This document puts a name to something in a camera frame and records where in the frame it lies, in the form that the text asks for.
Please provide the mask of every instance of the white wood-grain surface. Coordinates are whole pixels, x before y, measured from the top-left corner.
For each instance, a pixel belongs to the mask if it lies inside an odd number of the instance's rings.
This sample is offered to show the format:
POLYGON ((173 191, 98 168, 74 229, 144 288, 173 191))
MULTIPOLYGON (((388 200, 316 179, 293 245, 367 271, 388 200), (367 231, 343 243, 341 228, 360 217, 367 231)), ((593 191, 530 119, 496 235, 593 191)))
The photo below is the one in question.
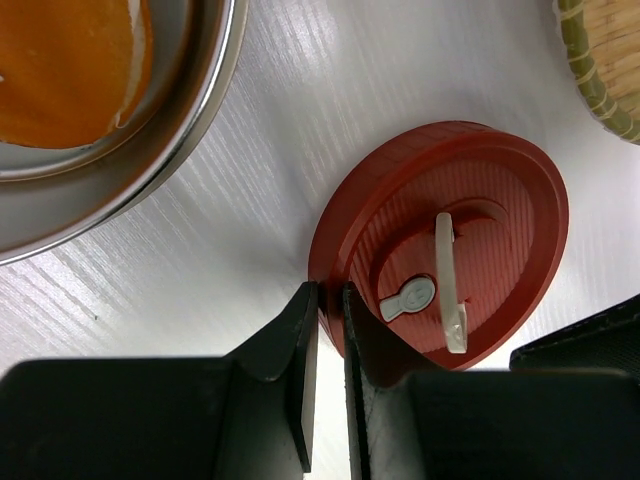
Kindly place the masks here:
MULTIPOLYGON (((555 281, 484 366, 504 368, 512 348, 638 293, 640 149, 583 108, 551 7, 252 0, 227 97, 179 171, 110 223, 0 268, 0 372, 29 357, 230 350, 305 279, 315 225, 347 172, 438 120, 535 142, 570 197, 555 281)), ((342 362, 326 338, 317 392, 309 478, 347 479, 342 362)))

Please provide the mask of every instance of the red lid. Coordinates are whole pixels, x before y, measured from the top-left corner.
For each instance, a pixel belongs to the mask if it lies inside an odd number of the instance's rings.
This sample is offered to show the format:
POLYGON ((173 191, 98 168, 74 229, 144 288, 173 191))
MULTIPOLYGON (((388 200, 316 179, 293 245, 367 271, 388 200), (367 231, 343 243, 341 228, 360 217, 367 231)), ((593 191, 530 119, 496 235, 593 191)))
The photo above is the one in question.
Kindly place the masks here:
POLYGON ((469 122, 406 132, 347 176, 320 219, 309 277, 329 290, 323 326, 344 353, 337 299, 346 282, 382 319, 382 300, 426 277, 435 285, 433 301, 386 324, 430 360, 470 367, 504 343, 544 295, 568 218, 560 173, 526 140, 469 122), (453 221, 458 302, 468 318, 464 354, 447 350, 440 320, 434 233, 441 212, 453 221))

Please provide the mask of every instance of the stainless steel bowl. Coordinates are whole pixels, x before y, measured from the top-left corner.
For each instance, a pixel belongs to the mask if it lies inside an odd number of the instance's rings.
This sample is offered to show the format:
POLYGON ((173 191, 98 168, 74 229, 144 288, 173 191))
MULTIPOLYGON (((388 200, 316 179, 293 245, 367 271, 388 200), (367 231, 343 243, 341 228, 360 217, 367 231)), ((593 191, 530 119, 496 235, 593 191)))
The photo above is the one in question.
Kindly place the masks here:
POLYGON ((151 0, 152 80, 125 128, 75 149, 0 143, 0 265, 106 221, 178 168, 222 103, 247 4, 151 0))

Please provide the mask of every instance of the black fabric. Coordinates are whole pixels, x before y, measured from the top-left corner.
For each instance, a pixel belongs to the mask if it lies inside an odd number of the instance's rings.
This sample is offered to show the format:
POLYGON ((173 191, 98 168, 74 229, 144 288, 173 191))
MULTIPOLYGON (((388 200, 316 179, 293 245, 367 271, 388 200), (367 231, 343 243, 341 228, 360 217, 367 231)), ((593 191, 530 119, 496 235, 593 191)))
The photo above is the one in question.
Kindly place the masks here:
POLYGON ((353 285, 344 311, 353 479, 640 478, 640 388, 629 376, 442 371, 353 285))
POLYGON ((515 350, 510 366, 614 368, 640 379, 640 295, 515 350))

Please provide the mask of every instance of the bamboo basket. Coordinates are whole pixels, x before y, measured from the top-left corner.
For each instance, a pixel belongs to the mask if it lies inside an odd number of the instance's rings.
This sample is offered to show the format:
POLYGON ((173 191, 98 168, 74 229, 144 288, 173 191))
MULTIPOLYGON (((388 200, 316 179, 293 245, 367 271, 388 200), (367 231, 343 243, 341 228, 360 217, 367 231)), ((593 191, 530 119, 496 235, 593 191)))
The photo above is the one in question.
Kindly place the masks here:
POLYGON ((640 145, 640 0, 557 0, 562 39, 593 115, 640 145))

